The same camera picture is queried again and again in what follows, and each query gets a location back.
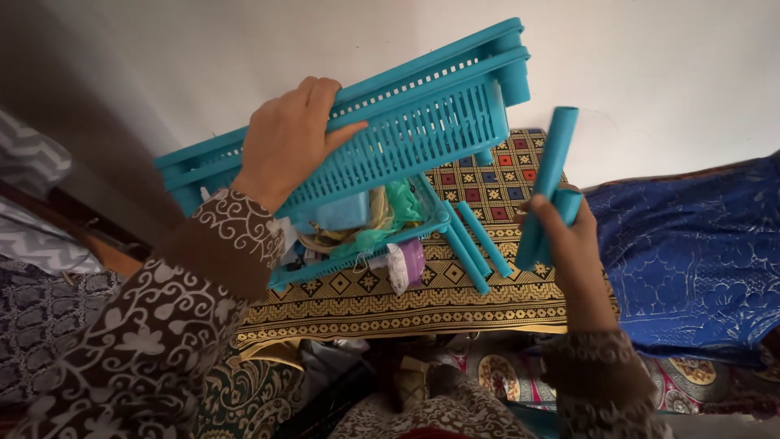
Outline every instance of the plastic dish rack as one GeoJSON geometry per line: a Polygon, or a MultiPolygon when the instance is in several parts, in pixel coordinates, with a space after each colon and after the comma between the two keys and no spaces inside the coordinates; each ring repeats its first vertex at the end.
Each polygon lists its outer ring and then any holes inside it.
{"type": "Polygon", "coordinates": [[[295,271],[287,271],[284,267],[278,267],[271,273],[271,280],[268,282],[268,287],[273,288],[276,291],[284,291],[287,289],[288,284],[293,282],[298,283],[317,279],[326,274],[336,273],[345,268],[353,267],[357,262],[367,262],[373,257],[383,255],[388,252],[387,244],[402,242],[415,237],[423,239],[428,237],[428,235],[435,230],[444,233],[447,227],[449,227],[450,217],[444,210],[444,206],[441,205],[441,202],[436,195],[436,191],[434,191],[434,188],[428,183],[428,178],[424,174],[417,174],[409,177],[409,183],[411,184],[414,196],[420,200],[420,204],[422,205],[423,224],[411,229],[401,230],[396,234],[388,236],[376,245],[376,248],[378,249],[376,252],[371,253],[370,255],[363,255],[365,256],[365,259],[360,258],[360,254],[355,254],[344,258],[328,259],[327,261],[306,266],[295,271]]]}
{"type": "MultiPolygon", "coordinates": [[[[339,91],[328,130],[367,120],[276,212],[278,218],[475,155],[509,136],[506,107],[530,99],[513,18],[339,91]]],[[[190,215],[201,191],[229,186],[241,167],[246,127],[154,161],[165,190],[190,215]]]]}

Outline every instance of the blue fabric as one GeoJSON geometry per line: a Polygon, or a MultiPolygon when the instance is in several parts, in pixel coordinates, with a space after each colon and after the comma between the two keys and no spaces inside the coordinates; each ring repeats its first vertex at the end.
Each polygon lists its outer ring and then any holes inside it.
{"type": "Polygon", "coordinates": [[[638,350],[762,367],[780,323],[779,157],[587,195],[638,350]]]}

